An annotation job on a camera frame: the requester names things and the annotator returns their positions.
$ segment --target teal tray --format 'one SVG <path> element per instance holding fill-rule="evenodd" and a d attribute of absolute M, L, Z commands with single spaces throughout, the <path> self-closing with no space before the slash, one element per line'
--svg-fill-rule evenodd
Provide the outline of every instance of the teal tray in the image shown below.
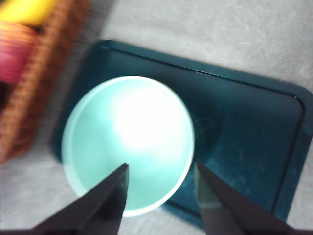
<path fill-rule="evenodd" d="M 173 89 L 191 113 L 194 160 L 286 220 L 313 134 L 313 95 L 296 85 L 114 41 L 92 46 L 64 107 L 52 146 L 60 157 L 66 120 L 79 99 L 106 80 L 138 75 Z M 193 166 L 168 201 L 199 218 Z"/>

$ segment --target wicker basket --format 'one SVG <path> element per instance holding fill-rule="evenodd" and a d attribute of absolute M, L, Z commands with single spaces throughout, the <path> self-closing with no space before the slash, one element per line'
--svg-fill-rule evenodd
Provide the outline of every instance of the wicker basket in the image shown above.
<path fill-rule="evenodd" d="M 31 146 L 45 104 L 86 17 L 89 0 L 58 0 L 1 113 L 1 163 Z"/>

